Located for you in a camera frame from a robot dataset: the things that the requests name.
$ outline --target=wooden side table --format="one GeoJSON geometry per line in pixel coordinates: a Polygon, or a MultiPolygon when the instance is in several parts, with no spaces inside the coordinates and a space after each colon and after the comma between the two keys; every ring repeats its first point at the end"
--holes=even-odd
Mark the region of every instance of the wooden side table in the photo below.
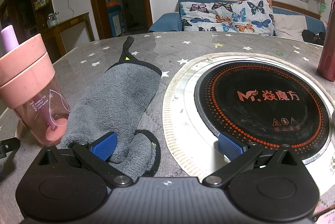
{"type": "Polygon", "coordinates": [[[89,39],[91,42],[94,41],[95,39],[94,39],[92,26],[91,26],[91,22],[89,20],[88,14],[89,13],[87,12],[87,13],[75,16],[71,19],[65,20],[63,22],[58,23],[55,26],[52,26],[50,28],[47,28],[46,30],[41,31],[42,39],[47,40],[51,37],[54,37],[56,39],[57,46],[58,46],[61,56],[64,56],[66,54],[66,49],[65,49],[64,42],[61,36],[61,32],[73,26],[76,26],[77,24],[85,22],[89,39]]]}

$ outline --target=butterfly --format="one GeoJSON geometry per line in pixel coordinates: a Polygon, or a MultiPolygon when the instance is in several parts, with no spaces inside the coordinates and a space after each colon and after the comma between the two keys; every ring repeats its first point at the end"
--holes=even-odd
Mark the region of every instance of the butterfly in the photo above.
{"type": "Polygon", "coordinates": [[[221,24],[221,25],[222,25],[223,31],[227,32],[227,31],[229,31],[229,29],[232,29],[232,30],[237,32],[237,29],[231,24],[221,24]]]}
{"type": "Polygon", "coordinates": [[[268,28],[271,23],[270,19],[266,19],[263,22],[260,21],[251,21],[253,25],[256,25],[257,28],[268,28]]]}
{"type": "Polygon", "coordinates": [[[272,9],[272,0],[266,0],[269,3],[269,8],[272,9]]]}
{"type": "Polygon", "coordinates": [[[252,27],[252,24],[246,24],[244,25],[235,25],[236,28],[238,28],[241,32],[251,31],[255,32],[255,30],[252,27]]]}
{"type": "Polygon", "coordinates": [[[256,14],[257,11],[260,11],[262,14],[265,14],[265,11],[263,9],[264,2],[262,0],[258,3],[257,6],[251,2],[247,2],[247,3],[249,7],[251,8],[251,12],[253,15],[256,14]]]}
{"type": "Polygon", "coordinates": [[[192,4],[190,12],[193,12],[193,11],[209,13],[205,4],[192,4]]]}
{"type": "Polygon", "coordinates": [[[208,18],[195,17],[194,19],[191,19],[191,23],[198,23],[198,22],[210,22],[210,23],[213,23],[208,18]]]}
{"type": "MultiPolygon", "coordinates": [[[[203,27],[198,27],[199,31],[206,31],[203,27]]],[[[215,27],[211,27],[210,31],[217,31],[215,27]]]]}
{"type": "Polygon", "coordinates": [[[214,3],[213,7],[212,7],[212,10],[216,10],[220,7],[224,7],[226,8],[226,10],[228,10],[229,12],[232,12],[232,5],[229,4],[229,3],[214,3]]]}
{"type": "Polygon", "coordinates": [[[239,22],[240,20],[242,22],[245,22],[247,19],[245,18],[245,15],[246,15],[246,9],[243,8],[241,11],[240,11],[240,14],[237,14],[235,12],[232,12],[232,20],[234,22],[239,22]]]}
{"type": "Polygon", "coordinates": [[[179,6],[179,11],[180,11],[180,15],[181,16],[186,16],[186,13],[185,13],[185,10],[183,9],[183,5],[182,4],[180,4],[180,6],[179,6]]]}
{"type": "Polygon", "coordinates": [[[224,17],[224,18],[221,18],[218,14],[215,16],[216,18],[216,22],[217,23],[228,23],[228,24],[231,24],[232,22],[230,21],[230,18],[228,16],[224,17]]]}
{"type": "Polygon", "coordinates": [[[186,19],[182,19],[182,23],[183,23],[183,26],[192,27],[192,25],[186,19]]]}
{"type": "Polygon", "coordinates": [[[274,16],[272,14],[269,14],[271,20],[272,20],[272,24],[274,25],[274,16]]]}

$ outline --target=power cord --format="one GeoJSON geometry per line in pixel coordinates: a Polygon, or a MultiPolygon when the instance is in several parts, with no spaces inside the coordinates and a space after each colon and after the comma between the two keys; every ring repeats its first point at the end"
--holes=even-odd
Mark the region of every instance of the power cord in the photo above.
{"type": "Polygon", "coordinates": [[[70,2],[69,2],[69,0],[67,0],[67,6],[68,6],[69,9],[73,12],[73,16],[72,16],[72,17],[74,17],[74,10],[70,7],[70,2]]]}

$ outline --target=round table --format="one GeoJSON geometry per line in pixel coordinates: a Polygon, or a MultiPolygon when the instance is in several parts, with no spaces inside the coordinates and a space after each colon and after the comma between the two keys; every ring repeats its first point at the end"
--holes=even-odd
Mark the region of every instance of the round table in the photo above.
{"type": "MultiPolygon", "coordinates": [[[[162,104],[172,77],[188,61],[216,52],[250,52],[271,55],[291,62],[315,77],[335,99],[335,87],[316,74],[322,46],[274,36],[225,32],[154,32],[134,35],[130,52],[139,60],[162,70],[160,87],[145,111],[138,128],[151,131],[161,145],[161,163],[157,177],[183,177],[187,174],[170,154],[162,126],[162,104]]],[[[74,106],[91,84],[111,65],[118,62],[126,37],[94,41],[71,50],[54,64],[56,79],[70,106],[74,106]]],[[[14,136],[18,118],[10,109],[0,116],[0,140],[14,136]]],[[[29,134],[21,139],[21,148],[0,160],[0,223],[17,224],[23,217],[15,201],[15,190],[27,168],[40,151],[29,134]]],[[[321,197],[320,206],[334,203],[335,186],[321,197]]]]}

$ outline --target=warning triangle icon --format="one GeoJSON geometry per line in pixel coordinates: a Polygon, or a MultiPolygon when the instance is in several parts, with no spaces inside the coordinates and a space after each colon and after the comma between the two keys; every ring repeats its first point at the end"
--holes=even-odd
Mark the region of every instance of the warning triangle icon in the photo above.
{"type": "Polygon", "coordinates": [[[273,126],[280,126],[281,124],[278,122],[277,119],[273,119],[273,126]]]}

